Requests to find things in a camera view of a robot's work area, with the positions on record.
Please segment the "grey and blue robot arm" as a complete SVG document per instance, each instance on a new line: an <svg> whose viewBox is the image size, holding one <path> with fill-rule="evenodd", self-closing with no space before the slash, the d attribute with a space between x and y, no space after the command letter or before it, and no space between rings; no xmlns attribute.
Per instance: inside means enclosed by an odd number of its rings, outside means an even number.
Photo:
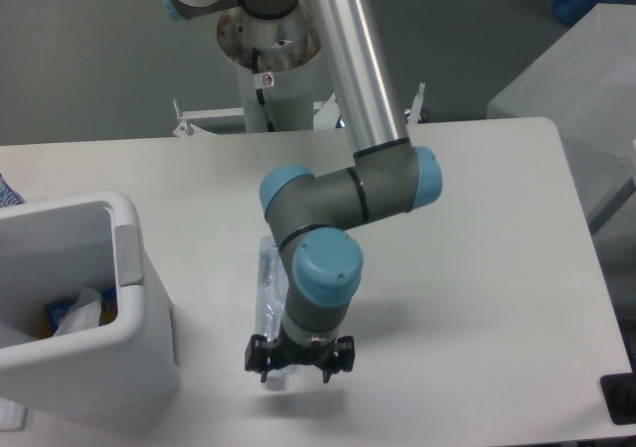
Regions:
<svg viewBox="0 0 636 447"><path fill-rule="evenodd" d="M384 76L369 0L163 0L176 19L216 14L217 39L239 71L246 125L273 133L313 121L298 77L324 56L353 152L351 167L322 176L299 165L268 173L263 216L288 278L273 338L251 336L247 371L267 378L313 366L324 378L349 372L355 342L339 333L362 279L350 230L434 203L442 175L434 154L414 146L405 113Z"/></svg>

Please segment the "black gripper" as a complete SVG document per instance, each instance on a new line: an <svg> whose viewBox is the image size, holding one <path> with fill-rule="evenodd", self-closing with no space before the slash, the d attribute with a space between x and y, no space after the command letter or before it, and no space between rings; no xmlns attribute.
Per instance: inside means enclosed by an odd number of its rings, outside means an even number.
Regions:
<svg viewBox="0 0 636 447"><path fill-rule="evenodd" d="M266 382L271 373L289 366L312 366L321 371L322 381L328 383L334 374L350 373L354 362L353 336L338 338L327 345L303 346L291 340L284 331L274 340L253 334L244 352L244 370L257 373L261 382Z"/></svg>

